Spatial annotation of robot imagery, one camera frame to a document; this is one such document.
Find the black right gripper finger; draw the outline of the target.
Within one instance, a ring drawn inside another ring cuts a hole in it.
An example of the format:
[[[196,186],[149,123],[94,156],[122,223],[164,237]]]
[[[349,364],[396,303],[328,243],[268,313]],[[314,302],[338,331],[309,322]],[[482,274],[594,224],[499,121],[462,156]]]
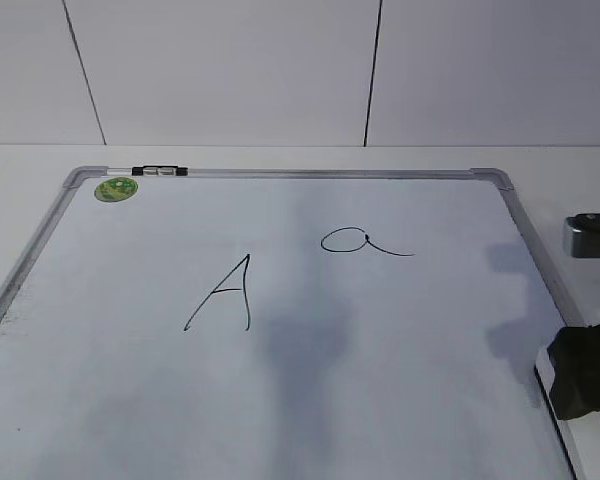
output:
[[[547,352],[555,372],[577,390],[585,405],[600,405],[600,324],[560,329]]]

